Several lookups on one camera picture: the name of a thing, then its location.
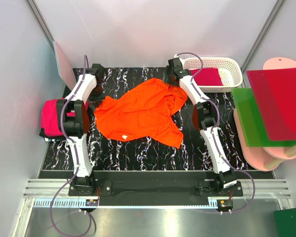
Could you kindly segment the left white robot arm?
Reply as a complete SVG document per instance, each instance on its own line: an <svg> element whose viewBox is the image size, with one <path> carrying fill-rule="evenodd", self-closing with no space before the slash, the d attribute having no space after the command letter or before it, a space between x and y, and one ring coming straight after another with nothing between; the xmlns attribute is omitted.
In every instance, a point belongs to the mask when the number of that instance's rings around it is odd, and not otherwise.
<svg viewBox="0 0 296 237"><path fill-rule="evenodd" d="M86 102L89 96L101 93L103 75L101 64L84 67L70 94L56 101L58 127L70 146L74 162L74 174L68 180L71 196L92 196L97 191L87 150L90 119Z"/></svg>

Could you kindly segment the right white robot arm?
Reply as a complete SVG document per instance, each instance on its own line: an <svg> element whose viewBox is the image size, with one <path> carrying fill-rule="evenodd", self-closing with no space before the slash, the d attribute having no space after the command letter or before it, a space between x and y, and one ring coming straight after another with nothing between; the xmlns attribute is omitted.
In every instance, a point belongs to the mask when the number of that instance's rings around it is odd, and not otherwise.
<svg viewBox="0 0 296 237"><path fill-rule="evenodd" d="M220 196L230 195L236 187L237 179L226 160L219 139L220 113L217 105L202 92L194 80L194 75L183 68L182 59L178 57L168 60L163 82L180 87L193 103L192 123L205 141L215 174L207 192L216 192Z"/></svg>

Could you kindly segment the orange t shirt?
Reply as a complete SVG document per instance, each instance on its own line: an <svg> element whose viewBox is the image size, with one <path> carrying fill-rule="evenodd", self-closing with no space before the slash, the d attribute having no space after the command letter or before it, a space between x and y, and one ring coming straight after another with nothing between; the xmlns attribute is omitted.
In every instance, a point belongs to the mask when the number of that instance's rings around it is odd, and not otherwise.
<svg viewBox="0 0 296 237"><path fill-rule="evenodd" d="M143 137L179 148L183 133L172 120L187 100L178 86L152 78L119 99L107 96L95 110L97 129L108 139L122 142Z"/></svg>

